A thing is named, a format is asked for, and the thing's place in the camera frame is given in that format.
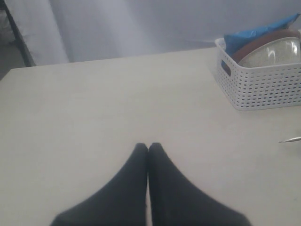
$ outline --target floor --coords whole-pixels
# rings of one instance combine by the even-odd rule
[[[13,68],[25,67],[15,44],[0,45],[0,80]]]

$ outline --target white curtain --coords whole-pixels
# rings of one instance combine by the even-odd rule
[[[300,0],[6,0],[37,65],[214,46],[301,11]],[[301,28],[301,18],[294,24]]]

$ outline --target white plastic basket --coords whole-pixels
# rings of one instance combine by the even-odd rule
[[[223,38],[215,40],[214,75],[232,105],[241,111],[301,105],[301,63],[256,68],[239,66],[226,52]],[[222,61],[230,68],[226,72]]]

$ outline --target table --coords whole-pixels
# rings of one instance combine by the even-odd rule
[[[301,107],[240,112],[214,48],[11,70],[0,82],[0,224],[48,226],[92,195],[136,142],[254,226],[301,222]],[[150,205],[148,199],[148,223]]]

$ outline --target basket handle hole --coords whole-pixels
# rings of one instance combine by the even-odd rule
[[[227,75],[231,76],[231,69],[229,68],[228,65],[226,65],[226,63],[223,60],[221,60],[221,65],[224,71],[227,73]]]

